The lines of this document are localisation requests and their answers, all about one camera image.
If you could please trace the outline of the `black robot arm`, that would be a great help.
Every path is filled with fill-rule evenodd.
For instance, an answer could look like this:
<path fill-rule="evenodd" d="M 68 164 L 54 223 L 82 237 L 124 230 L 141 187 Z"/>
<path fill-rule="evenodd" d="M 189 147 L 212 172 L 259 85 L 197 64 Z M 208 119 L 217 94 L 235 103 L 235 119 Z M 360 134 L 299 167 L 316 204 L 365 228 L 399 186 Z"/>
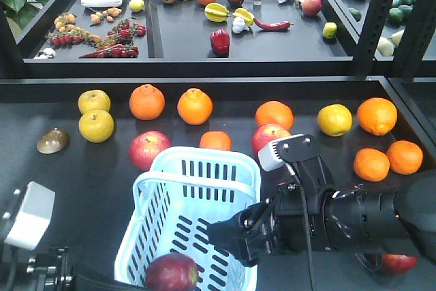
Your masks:
<path fill-rule="evenodd" d="M 398 188 L 339 190 L 319 157 L 282 166 L 287 181 L 262 200 L 264 183 L 250 157 L 167 149 L 132 184 L 134 209 L 123 228 L 114 224 L 122 207 L 109 199 L 107 182 L 92 187 L 75 170 L 64 170 L 54 187 L 32 182 L 12 195 L 3 231 L 11 231 L 23 205 L 32 225 L 49 227 L 60 215 L 114 255 L 114 279 L 99 276 L 102 260 L 85 274 L 69 271 L 66 248 L 13 262 L 10 277 L 28 274 L 35 290 L 142 290 L 152 264 L 182 255 L 193 260 L 195 290 L 255 290 L 258 259 L 267 255 L 350 251 L 435 259 L 433 171 Z"/>

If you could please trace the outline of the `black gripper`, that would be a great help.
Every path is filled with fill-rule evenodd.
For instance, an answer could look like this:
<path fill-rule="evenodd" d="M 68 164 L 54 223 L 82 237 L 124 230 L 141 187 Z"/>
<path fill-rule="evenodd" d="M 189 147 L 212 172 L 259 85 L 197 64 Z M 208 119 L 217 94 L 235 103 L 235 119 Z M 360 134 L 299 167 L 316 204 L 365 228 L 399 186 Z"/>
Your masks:
<path fill-rule="evenodd" d="M 1 248 L 2 290 L 87 290 L 87 291 L 139 291 L 134 286 L 119 281 L 99 281 L 82 274 L 68 271 L 69 247 L 51 247 L 47 254 L 29 257 L 19 263 L 17 246 Z"/>
<path fill-rule="evenodd" d="M 257 265 L 262 256 L 280 254 L 282 246 L 288 251 L 335 248 L 326 223 L 334 185 L 324 160 L 317 155 L 265 162 L 266 171 L 280 168 L 286 169 L 288 178 L 281 182 L 274 206 L 259 202 L 206 228 L 209 242 L 245 267 Z"/>

